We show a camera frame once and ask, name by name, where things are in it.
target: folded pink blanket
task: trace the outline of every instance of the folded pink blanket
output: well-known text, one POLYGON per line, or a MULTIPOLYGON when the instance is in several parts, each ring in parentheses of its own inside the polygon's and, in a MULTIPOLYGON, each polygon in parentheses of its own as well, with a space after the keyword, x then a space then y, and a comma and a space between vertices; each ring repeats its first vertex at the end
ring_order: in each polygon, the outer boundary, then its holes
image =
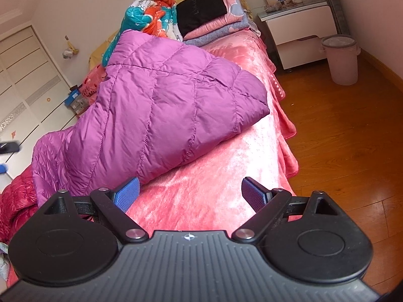
POLYGON ((240 22, 243 17, 243 10, 239 0, 223 0, 227 7, 227 14, 213 19, 211 22, 207 22, 201 25, 199 28, 187 33, 184 40, 194 39, 195 37, 203 36, 213 30, 224 27, 225 25, 240 22))

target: metal screw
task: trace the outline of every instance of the metal screw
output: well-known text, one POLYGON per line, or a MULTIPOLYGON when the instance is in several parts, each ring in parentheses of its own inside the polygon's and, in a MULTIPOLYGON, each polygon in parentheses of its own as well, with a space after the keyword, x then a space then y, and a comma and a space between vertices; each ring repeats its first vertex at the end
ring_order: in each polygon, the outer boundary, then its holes
POLYGON ((235 235, 243 240, 250 240, 253 238, 253 236, 255 236, 255 232, 247 228, 241 228, 235 232, 235 235))
POLYGON ((141 230, 140 228, 132 228, 131 230, 126 231, 127 237, 134 238, 136 240, 143 238, 145 234, 146 232, 141 230))

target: circular pad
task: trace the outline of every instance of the circular pad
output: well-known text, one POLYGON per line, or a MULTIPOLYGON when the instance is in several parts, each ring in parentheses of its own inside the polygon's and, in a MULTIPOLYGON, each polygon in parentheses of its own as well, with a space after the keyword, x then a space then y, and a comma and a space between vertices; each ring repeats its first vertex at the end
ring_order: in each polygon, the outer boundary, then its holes
POLYGON ((104 226, 67 215, 45 215, 35 228, 23 227, 10 242, 17 275, 41 286, 66 286, 104 271, 118 252, 104 226))
POLYGON ((298 237, 298 245, 314 256, 331 256, 343 251, 344 240, 337 234, 326 230, 310 230, 298 237))

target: pink bedspread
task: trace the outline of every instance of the pink bedspread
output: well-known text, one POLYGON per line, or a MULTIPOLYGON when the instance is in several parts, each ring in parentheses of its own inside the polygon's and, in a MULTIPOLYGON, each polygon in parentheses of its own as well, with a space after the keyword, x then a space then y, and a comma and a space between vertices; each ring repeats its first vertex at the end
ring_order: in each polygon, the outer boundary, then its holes
POLYGON ((271 114, 196 161, 145 185, 127 214, 149 234, 157 229, 224 229, 231 235, 254 214, 241 195, 245 176, 267 188, 290 191, 287 178, 298 171, 297 161, 285 142, 295 135, 295 127, 279 105, 285 94, 261 39, 243 30, 204 49, 256 75, 266 86, 271 114))

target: colorful blanket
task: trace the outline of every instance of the colorful blanket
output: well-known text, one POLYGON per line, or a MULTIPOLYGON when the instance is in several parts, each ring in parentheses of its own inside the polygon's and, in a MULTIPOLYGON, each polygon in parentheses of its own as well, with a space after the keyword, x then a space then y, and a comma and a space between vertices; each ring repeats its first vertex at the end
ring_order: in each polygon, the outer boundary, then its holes
POLYGON ((126 10, 118 33, 102 57, 103 67, 108 64, 120 36, 128 29, 181 42, 183 40, 178 29, 175 0, 135 0, 126 10))

